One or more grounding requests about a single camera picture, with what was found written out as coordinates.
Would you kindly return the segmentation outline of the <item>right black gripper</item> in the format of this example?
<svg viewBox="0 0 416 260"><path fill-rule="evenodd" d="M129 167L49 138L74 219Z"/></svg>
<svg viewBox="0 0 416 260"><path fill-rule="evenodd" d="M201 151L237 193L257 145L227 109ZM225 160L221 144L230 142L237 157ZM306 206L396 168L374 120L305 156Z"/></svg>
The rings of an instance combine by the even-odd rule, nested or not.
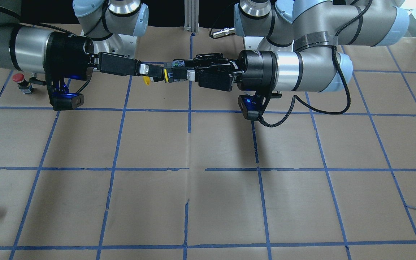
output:
<svg viewBox="0 0 416 260"><path fill-rule="evenodd" d="M89 38L61 32L53 32L48 38L44 69L49 102L55 111L74 110L83 105L83 94L69 92L64 79L88 81L94 69L113 75L147 76L154 82L164 80L163 66L142 64L113 53L95 54Z"/></svg>

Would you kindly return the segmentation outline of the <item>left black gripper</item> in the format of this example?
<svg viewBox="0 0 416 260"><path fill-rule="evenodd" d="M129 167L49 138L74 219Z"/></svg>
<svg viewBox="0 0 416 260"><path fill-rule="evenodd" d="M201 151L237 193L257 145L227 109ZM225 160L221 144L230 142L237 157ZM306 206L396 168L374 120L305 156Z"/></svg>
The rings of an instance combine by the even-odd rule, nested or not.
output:
<svg viewBox="0 0 416 260"><path fill-rule="evenodd" d="M221 53L173 60L172 69L179 67L186 69L175 70L177 81L196 81L200 87L221 91L231 91L236 83L239 90L255 91L238 97L242 114L250 121L261 120L278 79L278 57L272 51L243 50L236 60Z"/></svg>

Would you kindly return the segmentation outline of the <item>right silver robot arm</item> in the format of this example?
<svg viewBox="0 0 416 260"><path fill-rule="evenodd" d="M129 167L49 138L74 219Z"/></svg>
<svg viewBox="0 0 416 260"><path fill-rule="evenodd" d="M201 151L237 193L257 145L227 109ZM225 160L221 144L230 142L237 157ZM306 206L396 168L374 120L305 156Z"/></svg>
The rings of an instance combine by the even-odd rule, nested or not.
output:
<svg viewBox="0 0 416 260"><path fill-rule="evenodd" d="M22 25L21 1L0 0L0 68L45 74L55 111L74 110L84 103L81 90L70 92L64 79L89 81L94 69L120 76L162 81L161 66L147 65L126 52L122 35L143 36L148 6L139 0L75 0L74 13L83 35L45 25Z"/></svg>

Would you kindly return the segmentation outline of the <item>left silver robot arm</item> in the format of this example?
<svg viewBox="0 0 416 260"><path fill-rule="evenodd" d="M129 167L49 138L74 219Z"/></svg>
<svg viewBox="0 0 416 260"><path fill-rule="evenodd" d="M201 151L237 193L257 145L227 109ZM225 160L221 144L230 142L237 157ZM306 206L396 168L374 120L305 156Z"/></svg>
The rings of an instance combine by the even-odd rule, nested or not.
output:
<svg viewBox="0 0 416 260"><path fill-rule="evenodd" d="M388 0L241 0L233 8L238 36L263 37L276 50L243 50L236 60L221 53L196 55L165 64L165 82L195 81L200 87L231 91L233 84L254 95L241 95L244 118L276 127L264 120L272 98L282 91L328 92L344 89L353 74L349 56L337 46L391 46L409 27L409 13Z"/></svg>

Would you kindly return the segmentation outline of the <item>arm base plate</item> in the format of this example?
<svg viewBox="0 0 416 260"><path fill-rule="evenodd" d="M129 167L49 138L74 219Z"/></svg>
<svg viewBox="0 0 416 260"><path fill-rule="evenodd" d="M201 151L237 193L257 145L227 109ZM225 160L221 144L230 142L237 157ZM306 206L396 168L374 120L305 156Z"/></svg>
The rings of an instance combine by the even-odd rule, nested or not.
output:
<svg viewBox="0 0 416 260"><path fill-rule="evenodd" d="M94 41L94 52L108 52L134 58L137 49L138 37L132 35L112 34L106 40Z"/></svg>
<svg viewBox="0 0 416 260"><path fill-rule="evenodd" d="M264 37L262 36L245 36L244 50L268 50L265 45L262 44Z"/></svg>

